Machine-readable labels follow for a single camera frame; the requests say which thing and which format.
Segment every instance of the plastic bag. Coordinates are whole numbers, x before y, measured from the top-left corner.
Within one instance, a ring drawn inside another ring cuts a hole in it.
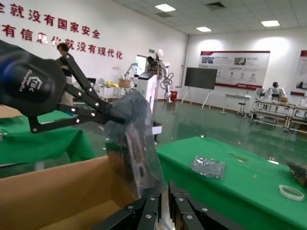
[[[109,121],[104,126],[92,123],[90,129],[106,137],[110,166],[134,198],[141,198],[144,188],[154,187],[157,180],[161,181],[161,227],[172,230],[167,185],[154,146],[153,118],[148,102],[139,92],[130,92],[123,96],[118,104],[114,104],[110,113],[115,117],[124,118],[125,125]]]
[[[222,179],[224,177],[226,164],[214,159],[196,156],[190,167],[193,171],[207,178]]]

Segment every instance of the green floor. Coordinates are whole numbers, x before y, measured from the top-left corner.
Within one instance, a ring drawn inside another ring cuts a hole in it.
[[[167,104],[156,102],[154,118],[163,124],[162,134],[158,136],[158,146],[171,141],[204,136],[223,141],[229,145],[247,150],[258,156],[284,163],[287,160],[307,164],[307,137],[291,133],[286,134],[282,128],[265,124],[251,125],[249,119],[241,119],[233,114],[222,115],[220,110],[201,109],[197,105]],[[97,156],[106,155],[103,149],[103,136],[88,132]],[[45,167],[53,167],[69,162],[66,154],[60,159],[45,161]],[[33,164],[14,165],[0,168],[0,178],[30,172]]]

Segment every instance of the robotic hand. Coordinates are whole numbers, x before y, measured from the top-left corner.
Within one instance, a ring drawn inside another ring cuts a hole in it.
[[[66,83],[60,66],[66,65],[82,90]],[[64,92],[84,101],[94,110],[60,104]],[[0,40],[0,104],[28,117],[32,133],[94,121],[105,124],[124,120],[112,115],[112,104],[102,101],[70,54],[57,61],[42,59],[18,46]],[[71,119],[40,124],[37,116],[53,110],[79,115]]]

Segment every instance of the green table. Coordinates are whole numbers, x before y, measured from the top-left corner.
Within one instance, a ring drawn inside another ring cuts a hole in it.
[[[250,230],[306,230],[307,198],[298,202],[279,193],[287,185],[307,195],[290,174],[249,152],[209,138],[190,138],[157,149],[165,179],[175,180],[193,198]],[[196,156],[226,163],[223,180],[208,179],[189,165]]]
[[[55,121],[71,116],[54,111],[38,117],[40,123]],[[0,165],[31,163],[59,158],[68,153],[71,162],[95,157],[87,135],[72,127],[32,134],[25,116],[0,119],[0,130],[8,135],[0,141]]]

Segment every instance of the black monitor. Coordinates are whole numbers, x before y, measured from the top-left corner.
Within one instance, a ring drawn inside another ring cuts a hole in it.
[[[217,69],[187,68],[185,86],[214,90]]]

